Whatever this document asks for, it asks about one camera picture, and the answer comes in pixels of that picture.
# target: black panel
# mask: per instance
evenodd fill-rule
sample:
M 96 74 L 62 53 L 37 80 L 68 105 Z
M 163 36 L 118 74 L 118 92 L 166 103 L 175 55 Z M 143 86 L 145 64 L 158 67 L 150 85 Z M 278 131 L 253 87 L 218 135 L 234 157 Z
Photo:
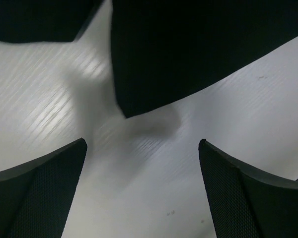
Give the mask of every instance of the black panel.
M 113 7 L 115 91 L 126 117 L 202 90 L 298 36 L 298 0 L 113 0 Z
M 0 41 L 73 41 L 101 3 L 102 0 L 0 0 Z
M 77 140 L 0 172 L 0 238 L 60 238 L 85 160 Z
M 254 224 L 260 237 L 298 238 L 298 181 L 259 170 L 205 140 L 199 154 L 218 238 L 253 237 Z
M 199 152 L 217 238 L 262 238 L 238 169 L 204 143 Z

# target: black plastic piece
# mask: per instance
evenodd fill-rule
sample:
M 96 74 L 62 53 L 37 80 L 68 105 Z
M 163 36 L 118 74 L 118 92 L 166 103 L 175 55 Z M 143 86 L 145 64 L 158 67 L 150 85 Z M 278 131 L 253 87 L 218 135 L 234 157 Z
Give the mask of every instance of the black plastic piece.
M 298 238 L 298 181 L 259 170 L 206 140 L 199 156 L 218 238 Z
M 127 118 L 198 92 L 298 36 L 298 0 L 113 0 L 113 9 L 115 92 Z
M 71 42 L 102 0 L 0 0 L 0 41 Z
M 84 164 L 77 140 L 0 172 L 0 238 L 60 238 Z

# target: black fabric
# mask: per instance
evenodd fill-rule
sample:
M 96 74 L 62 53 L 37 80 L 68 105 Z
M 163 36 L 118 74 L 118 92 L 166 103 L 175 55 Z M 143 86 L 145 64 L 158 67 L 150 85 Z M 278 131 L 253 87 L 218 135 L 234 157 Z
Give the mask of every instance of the black fabric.
M 127 2 L 113 0 L 111 29 L 126 117 L 202 90 L 298 36 L 298 0 Z
M 0 0 L 0 41 L 73 41 L 101 2 Z M 127 118 L 149 112 L 296 36 L 298 0 L 113 0 L 117 103 Z
M 0 41 L 71 42 L 102 0 L 0 0 Z
M 77 140 L 0 172 L 0 238 L 60 238 L 85 160 Z
M 259 170 L 206 140 L 199 157 L 218 238 L 298 238 L 298 181 Z

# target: white surface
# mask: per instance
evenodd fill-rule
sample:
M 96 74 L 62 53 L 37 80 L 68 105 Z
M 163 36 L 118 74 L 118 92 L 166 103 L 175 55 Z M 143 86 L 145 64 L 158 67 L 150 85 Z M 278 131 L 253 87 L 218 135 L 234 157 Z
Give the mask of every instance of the white surface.
M 195 95 L 124 120 L 112 91 L 110 13 L 107 1 L 76 43 L 0 43 L 0 171 L 80 137 L 89 145 L 64 238 L 214 237 L 202 138 L 298 178 L 298 38 Z

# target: mesh texture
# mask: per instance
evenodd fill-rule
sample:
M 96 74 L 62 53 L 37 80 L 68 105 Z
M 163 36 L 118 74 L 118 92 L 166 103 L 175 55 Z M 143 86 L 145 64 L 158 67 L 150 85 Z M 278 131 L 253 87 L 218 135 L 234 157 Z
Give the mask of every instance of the mesh texture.
M 7 237 L 62 236 L 85 154 L 84 146 L 74 146 L 37 168 Z
M 200 146 L 200 162 L 217 238 L 261 238 L 238 169 L 207 145 Z

